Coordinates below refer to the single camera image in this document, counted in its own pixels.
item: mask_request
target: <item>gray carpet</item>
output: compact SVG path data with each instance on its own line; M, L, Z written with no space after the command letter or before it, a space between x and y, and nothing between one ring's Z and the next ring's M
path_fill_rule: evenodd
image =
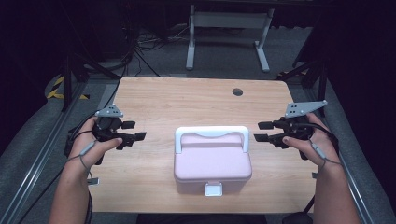
M164 45L160 49L143 51L145 61L161 76L164 77L214 77L214 78L240 78L240 79L274 79L279 72L289 71L310 29L271 29L264 51L270 65L270 73L263 73L252 43L260 36L255 30L230 31L230 30L203 30L197 32L194 69L185 69L188 38L187 34L180 35L176 42ZM117 62L103 63L109 65ZM137 57L128 66L127 76L152 76L153 71ZM46 94L56 80L49 83ZM317 85L312 90L305 90L297 85L300 77L294 77L289 83L290 92L295 102L315 100ZM37 111L15 136L6 152L0 158L0 214L5 214L9 205L15 203L15 195L20 189L23 179L35 163L37 155L43 146L48 148L47 160L43 161L44 168L35 175L32 182L33 188L27 190L27 198L22 198L20 206L12 211L12 220L18 221L21 215L34 202L40 192L48 185L53 177L60 171L65 156L64 141L69 129L76 126L83 118L97 108L103 107L117 82L109 80L103 75L92 75L88 83L80 85L84 94L89 94L89 100L77 100L73 108L66 113L61 113L63 100L49 99L48 103ZM361 152L358 142L351 131L343 108L339 105L336 94L328 84L326 99L325 121L340 140L343 159L350 172L351 181L356 184L362 201L360 208L363 223L396 223L395 216L389 206L389 199L382 190L371 168ZM58 118L64 118L65 123L57 126ZM47 141L48 136L55 135L53 143ZM33 207L23 223L46 223L50 213L52 195L56 182ZM269 224L279 224L287 214L272 214L267 216ZM2 217L7 223L8 217ZM136 214L123 213L94 213L92 223L134 223Z

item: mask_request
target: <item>dark background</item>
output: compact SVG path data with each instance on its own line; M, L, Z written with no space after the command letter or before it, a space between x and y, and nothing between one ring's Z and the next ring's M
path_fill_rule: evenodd
M274 26L315 26L297 61L326 60L329 80L370 166L396 207L393 138L396 33L393 1L343 1L342 10L276 10ZM139 27L166 36L189 6L126 1L2 1L0 155L42 105L70 50L96 62L125 54Z

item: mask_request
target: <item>person's right hand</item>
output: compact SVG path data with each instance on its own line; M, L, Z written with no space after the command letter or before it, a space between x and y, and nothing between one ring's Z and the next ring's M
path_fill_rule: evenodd
M316 123L317 125L322 126L324 129L329 130L315 114L309 113L306 116L308 117L310 123ZM312 148L312 145L309 142L309 140L300 140L288 136L283 137L282 140L289 147L295 147L300 151L302 151L305 154L305 156L309 160L311 160L314 164L318 166L323 165L324 162L323 159ZM331 161L340 162L337 152L335 151L334 146L332 145L332 142L329 139L329 136L325 132L319 129L315 129L314 134L311 137L311 141L315 143L324 152L326 158L328 158Z

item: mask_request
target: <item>hand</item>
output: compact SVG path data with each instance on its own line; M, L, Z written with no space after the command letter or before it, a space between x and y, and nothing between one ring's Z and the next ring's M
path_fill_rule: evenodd
M309 113L306 115L308 117L309 122L311 123L316 123L317 125L322 126L324 129L328 130L329 129L321 122L321 120L315 116L315 114ZM311 160L314 164L321 166L323 165L323 159L318 155L318 153L312 148L311 143L309 140L300 140L292 137L284 137L283 142L288 145L289 147L295 147L302 151L305 156ZM311 137L312 143L315 143L326 155L326 157L329 160L339 162L340 159L338 158L338 155L334 149L334 146L332 145L331 140L329 139L329 136L319 130L315 129L314 134Z
M83 126L79 130L80 135L76 138L73 144L69 159L78 156L82 149L84 149L92 141L96 140L91 132L96 120L97 118L90 118L83 124ZM91 168L103 157L103 155L107 151L114 147L117 147L121 143L122 138L115 138L106 142L96 141L93 147L82 157L84 164L87 166L88 169Z

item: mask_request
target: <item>pink box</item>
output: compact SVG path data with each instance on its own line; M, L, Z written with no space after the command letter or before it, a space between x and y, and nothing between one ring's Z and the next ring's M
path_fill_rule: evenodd
M179 193L221 196L240 191L252 175L248 128L178 128L174 168Z

